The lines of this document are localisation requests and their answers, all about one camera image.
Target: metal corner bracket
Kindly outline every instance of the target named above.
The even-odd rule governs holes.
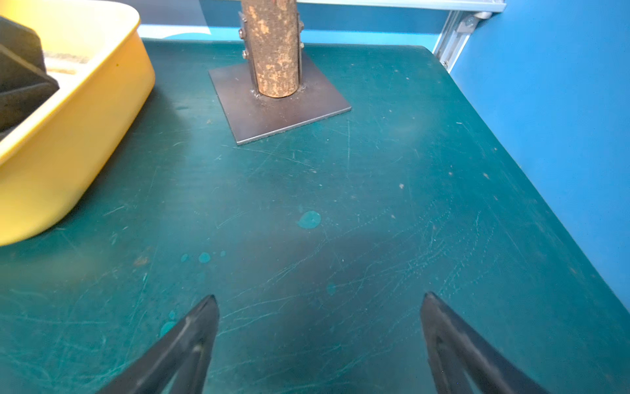
[[[449,12],[440,38],[435,44],[433,54],[442,63],[446,71],[451,72],[453,66],[457,62],[462,49],[466,46],[471,34],[477,28],[481,20],[490,19],[492,12],[467,12],[467,11],[451,11]]]

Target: teal paint spot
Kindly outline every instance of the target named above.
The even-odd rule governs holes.
[[[202,254],[199,255],[200,263],[206,264],[207,262],[210,261],[210,259],[212,259],[212,257],[210,257],[210,255],[207,252],[203,252]]]
[[[313,229],[321,223],[321,216],[315,211],[305,212],[300,220],[297,222],[297,225],[301,228]]]
[[[330,282],[328,286],[326,286],[326,292],[329,296],[332,296],[334,293],[337,293],[337,286],[334,283]]]
[[[159,337],[160,338],[164,337],[166,335],[166,333],[171,330],[171,328],[175,327],[175,325],[176,325],[175,322],[166,322],[166,323],[164,323],[162,328],[160,328],[160,330],[159,330]]]

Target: metal base plate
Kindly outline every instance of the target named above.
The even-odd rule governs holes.
[[[302,86],[288,97],[255,94],[247,63],[210,70],[210,77],[238,145],[351,109],[306,54]]]

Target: black object in bin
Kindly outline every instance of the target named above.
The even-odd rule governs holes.
[[[37,33],[0,16],[0,139],[58,89],[46,74]]]
[[[207,296],[98,393],[158,394],[177,373],[171,394],[201,394],[218,326],[217,301]]]
[[[547,394],[434,293],[426,293],[420,320],[438,394],[473,394],[466,370],[486,394]]]

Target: blue wall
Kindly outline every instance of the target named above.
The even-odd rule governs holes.
[[[452,72],[627,308],[629,15],[627,1],[509,0]]]
[[[239,40],[238,11],[233,0],[118,0],[138,10],[144,25],[210,26],[203,33],[163,35],[187,40]],[[298,4],[306,43],[423,45],[437,43],[448,11],[415,8]]]

